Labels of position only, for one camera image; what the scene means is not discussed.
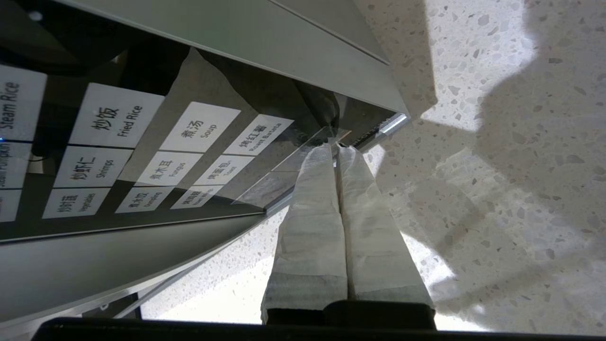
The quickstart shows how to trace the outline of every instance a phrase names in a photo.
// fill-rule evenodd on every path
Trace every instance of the white paper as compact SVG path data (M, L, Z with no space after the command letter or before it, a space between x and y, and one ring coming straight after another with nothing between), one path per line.
M322 310L346 298L345 232L332 152L325 143L311 150L301 166L290 209L278 230L262 310Z
M53 189L42 219L93 215L109 191L109 188Z
M202 154L157 152L135 186L176 186Z
M133 187L116 213L153 211L166 199L174 187Z
M191 102L160 149L206 152L240 110Z
M210 167L196 180L196 185L201 184L227 184L246 165L253 161L254 157L243 157L239 155L221 155Z
M68 146L53 187L112 187L131 149Z
M33 141L46 75L0 65L0 137Z
M23 187L31 148L30 143L0 142L0 189Z
M164 96L90 83L71 144L134 148Z
M223 154L259 155L292 122L287 118L259 115Z
M350 297L432 305L362 154L340 147L337 165Z
M222 188L223 186L192 186L170 209L202 207Z
M0 191L0 223L14 221L19 208L21 190Z

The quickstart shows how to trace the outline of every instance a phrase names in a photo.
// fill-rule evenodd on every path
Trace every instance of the glass panel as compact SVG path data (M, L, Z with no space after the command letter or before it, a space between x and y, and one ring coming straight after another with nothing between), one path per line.
M51 1L0 25L0 241L259 214L394 114Z

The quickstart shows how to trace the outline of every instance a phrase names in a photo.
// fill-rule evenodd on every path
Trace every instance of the white label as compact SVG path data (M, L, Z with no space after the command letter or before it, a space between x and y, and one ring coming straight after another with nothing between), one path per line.
M15 220L20 198L20 189L16 191L0 191L0 223Z
M286 118L259 115L223 154L259 155L292 122Z
M157 152L135 186L176 186L202 154Z
M93 215L109 191L109 188L53 189L42 219Z
M46 75L0 65L0 137L33 141Z
M191 102L160 149L206 152L240 110Z
M53 187L112 187L133 151L69 146Z
M90 83L70 143L134 148L164 96Z
M173 188L133 187L116 210L116 213L153 211L166 199Z
M30 158L29 143L0 142L0 188L22 188Z
M223 186L192 186L170 209L202 207L222 188Z
M237 155L221 155L217 160L196 180L200 184L227 184L246 165L253 161L254 157L241 157Z

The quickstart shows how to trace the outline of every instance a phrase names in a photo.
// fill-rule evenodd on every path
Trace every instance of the terrazzo floor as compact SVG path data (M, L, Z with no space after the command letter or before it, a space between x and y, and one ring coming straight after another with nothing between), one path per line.
M606 2L356 3L413 117L365 158L438 328L606 334ZM144 318L259 323L284 214Z

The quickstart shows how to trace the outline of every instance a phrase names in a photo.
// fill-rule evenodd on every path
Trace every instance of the gray metal surface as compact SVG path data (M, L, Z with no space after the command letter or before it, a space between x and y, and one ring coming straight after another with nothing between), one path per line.
M406 113L389 66L268 0L57 0Z
M270 0L389 65L353 0Z
M0 246L0 340L97 308L209 258L265 215Z

